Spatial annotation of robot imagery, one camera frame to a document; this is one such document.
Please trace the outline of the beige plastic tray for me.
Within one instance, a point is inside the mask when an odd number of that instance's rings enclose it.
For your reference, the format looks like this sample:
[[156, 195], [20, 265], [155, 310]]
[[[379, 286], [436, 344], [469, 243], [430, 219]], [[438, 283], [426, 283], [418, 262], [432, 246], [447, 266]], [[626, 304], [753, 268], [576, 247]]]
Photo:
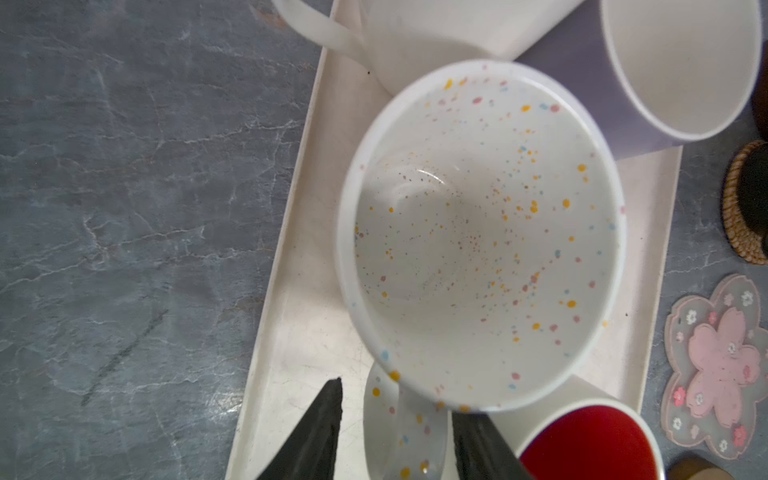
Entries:
[[[368, 475], [364, 387], [372, 357], [343, 305], [333, 265], [342, 180], [388, 93], [355, 62], [323, 51], [265, 296], [226, 475], [256, 478], [322, 386], [343, 382], [335, 475]], [[628, 258], [608, 325], [579, 376], [626, 405], [643, 402], [682, 151], [621, 160]]]

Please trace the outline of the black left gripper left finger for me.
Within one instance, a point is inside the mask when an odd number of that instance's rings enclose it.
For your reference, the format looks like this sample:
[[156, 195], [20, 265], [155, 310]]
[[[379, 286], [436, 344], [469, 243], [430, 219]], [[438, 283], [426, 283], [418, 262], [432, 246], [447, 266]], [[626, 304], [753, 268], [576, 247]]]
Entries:
[[328, 380], [257, 479], [333, 479], [342, 400], [342, 380]]

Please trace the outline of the dark brown round coaster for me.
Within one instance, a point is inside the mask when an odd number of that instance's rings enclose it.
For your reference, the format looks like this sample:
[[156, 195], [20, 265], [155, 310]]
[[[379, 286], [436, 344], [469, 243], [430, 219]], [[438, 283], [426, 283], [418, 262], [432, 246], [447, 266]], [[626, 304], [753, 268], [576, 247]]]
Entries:
[[762, 46], [760, 70], [754, 91], [751, 96], [751, 110], [759, 136], [766, 141], [768, 138], [768, 41]]

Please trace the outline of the pink flower shaped coaster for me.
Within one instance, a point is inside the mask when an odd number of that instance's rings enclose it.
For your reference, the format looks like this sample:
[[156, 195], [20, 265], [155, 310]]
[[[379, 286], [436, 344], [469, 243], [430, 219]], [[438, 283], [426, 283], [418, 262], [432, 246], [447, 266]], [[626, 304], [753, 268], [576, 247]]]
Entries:
[[725, 460], [747, 450], [757, 405], [767, 399], [767, 330], [758, 289], [744, 275], [721, 280], [710, 296], [687, 295], [664, 328], [673, 369], [661, 402], [661, 426], [683, 447], [707, 445]]

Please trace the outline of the white mug red inside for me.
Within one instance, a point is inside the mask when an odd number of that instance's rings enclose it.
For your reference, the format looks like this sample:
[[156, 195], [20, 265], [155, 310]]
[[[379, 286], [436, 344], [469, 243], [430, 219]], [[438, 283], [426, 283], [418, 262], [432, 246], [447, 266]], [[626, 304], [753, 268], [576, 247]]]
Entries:
[[535, 479], [666, 477], [658, 443], [640, 415], [577, 376], [491, 420]]

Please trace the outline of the white speckled mug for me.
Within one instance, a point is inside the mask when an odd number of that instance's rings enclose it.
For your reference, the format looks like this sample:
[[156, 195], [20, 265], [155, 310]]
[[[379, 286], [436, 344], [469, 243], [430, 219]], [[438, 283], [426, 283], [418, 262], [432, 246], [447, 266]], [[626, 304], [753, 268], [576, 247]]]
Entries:
[[438, 479], [452, 414], [517, 410], [561, 386], [618, 294], [627, 221], [585, 107], [518, 63], [437, 69], [377, 115], [336, 210], [334, 257], [373, 358], [373, 479]]

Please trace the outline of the rattan woven round coaster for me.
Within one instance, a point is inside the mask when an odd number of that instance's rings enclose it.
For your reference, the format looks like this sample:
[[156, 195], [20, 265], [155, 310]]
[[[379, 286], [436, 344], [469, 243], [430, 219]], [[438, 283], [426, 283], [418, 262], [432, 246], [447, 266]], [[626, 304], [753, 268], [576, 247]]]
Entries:
[[721, 214], [726, 237], [745, 261], [767, 264], [767, 142], [746, 144], [730, 161]]

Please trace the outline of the plain white mug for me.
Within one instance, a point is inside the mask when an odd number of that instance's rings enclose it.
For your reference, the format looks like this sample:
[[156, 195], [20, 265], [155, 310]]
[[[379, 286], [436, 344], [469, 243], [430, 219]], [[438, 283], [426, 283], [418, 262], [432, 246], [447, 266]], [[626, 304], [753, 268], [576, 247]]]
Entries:
[[365, 67], [395, 95], [455, 62], [515, 60], [580, 2], [359, 1], [358, 33], [304, 1], [278, 0], [273, 5], [298, 34]]

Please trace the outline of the white grey mug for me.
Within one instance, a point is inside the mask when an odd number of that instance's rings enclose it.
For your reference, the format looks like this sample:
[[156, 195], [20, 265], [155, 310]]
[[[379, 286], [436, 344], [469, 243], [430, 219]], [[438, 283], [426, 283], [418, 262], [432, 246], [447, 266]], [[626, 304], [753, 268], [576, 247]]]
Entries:
[[585, 1], [518, 60], [568, 89], [623, 159], [728, 127], [762, 43], [757, 1]]

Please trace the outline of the light brown cork coaster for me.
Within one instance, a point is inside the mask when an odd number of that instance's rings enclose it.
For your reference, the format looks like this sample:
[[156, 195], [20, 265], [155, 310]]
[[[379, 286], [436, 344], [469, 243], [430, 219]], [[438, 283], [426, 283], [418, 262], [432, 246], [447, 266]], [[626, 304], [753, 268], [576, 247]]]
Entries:
[[667, 472], [668, 480], [734, 480], [734, 477], [712, 462], [698, 456], [679, 459]]

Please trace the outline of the black mug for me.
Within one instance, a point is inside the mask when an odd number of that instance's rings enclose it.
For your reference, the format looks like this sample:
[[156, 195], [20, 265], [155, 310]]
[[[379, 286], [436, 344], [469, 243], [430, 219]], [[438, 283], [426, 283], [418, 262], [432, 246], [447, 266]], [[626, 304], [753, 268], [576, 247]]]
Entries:
[[738, 205], [748, 229], [767, 255], [767, 160], [748, 157], [738, 183]]

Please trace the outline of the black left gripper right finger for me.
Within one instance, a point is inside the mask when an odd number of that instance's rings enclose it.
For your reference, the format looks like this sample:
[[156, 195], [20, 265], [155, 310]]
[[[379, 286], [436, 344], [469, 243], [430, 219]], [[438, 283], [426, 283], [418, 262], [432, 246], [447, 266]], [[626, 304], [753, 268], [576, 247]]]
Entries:
[[533, 480], [486, 414], [454, 412], [453, 445], [461, 480]]

